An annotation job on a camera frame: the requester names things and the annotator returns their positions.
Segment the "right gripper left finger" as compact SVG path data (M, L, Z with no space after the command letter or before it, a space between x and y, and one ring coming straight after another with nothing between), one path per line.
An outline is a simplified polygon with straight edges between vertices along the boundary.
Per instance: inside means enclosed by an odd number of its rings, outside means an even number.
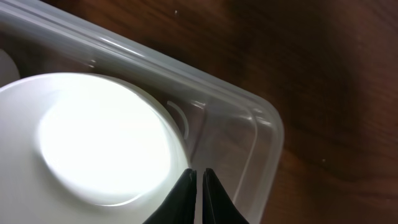
M143 224L194 224L197 172L185 169L159 208Z

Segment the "white plastic bowl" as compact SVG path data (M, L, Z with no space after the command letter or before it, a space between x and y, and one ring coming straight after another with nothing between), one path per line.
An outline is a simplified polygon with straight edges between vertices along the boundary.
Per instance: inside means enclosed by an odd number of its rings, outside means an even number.
M166 110L124 81L49 73L1 88L2 223L142 223L188 167Z

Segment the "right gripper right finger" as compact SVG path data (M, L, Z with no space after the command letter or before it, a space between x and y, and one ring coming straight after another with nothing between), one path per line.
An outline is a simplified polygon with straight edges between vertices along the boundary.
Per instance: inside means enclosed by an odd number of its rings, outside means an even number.
M236 209L213 169L203 174L202 224L249 224Z

